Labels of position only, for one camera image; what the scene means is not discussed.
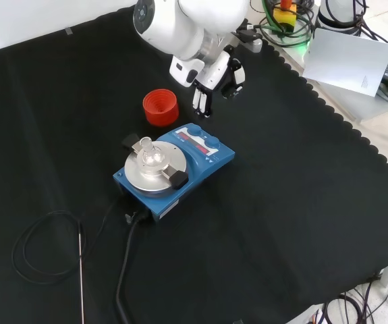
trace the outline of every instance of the green cable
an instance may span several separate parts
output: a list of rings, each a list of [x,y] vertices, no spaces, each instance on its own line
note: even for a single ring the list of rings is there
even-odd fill
[[[269,24],[270,24],[272,27],[275,27],[275,29],[277,28],[278,30],[280,30],[280,28],[279,28],[278,26],[276,26],[276,24],[275,24],[275,23],[272,21],[272,19],[271,19],[270,12],[269,12],[269,8],[268,8],[267,5],[266,5],[266,1],[267,1],[267,0],[261,0],[262,8],[264,9],[264,12],[266,13],[267,21],[269,22]]]

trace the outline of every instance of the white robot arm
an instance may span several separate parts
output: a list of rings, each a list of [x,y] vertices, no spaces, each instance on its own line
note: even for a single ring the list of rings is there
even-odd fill
[[[138,0],[135,6],[138,34],[174,55],[170,74],[183,86],[195,84],[193,108],[200,115],[211,114],[211,94],[228,67],[235,91],[242,88],[243,67],[226,46],[236,39],[231,33],[242,24],[247,10],[248,0]],[[259,51],[262,43],[256,41]]]

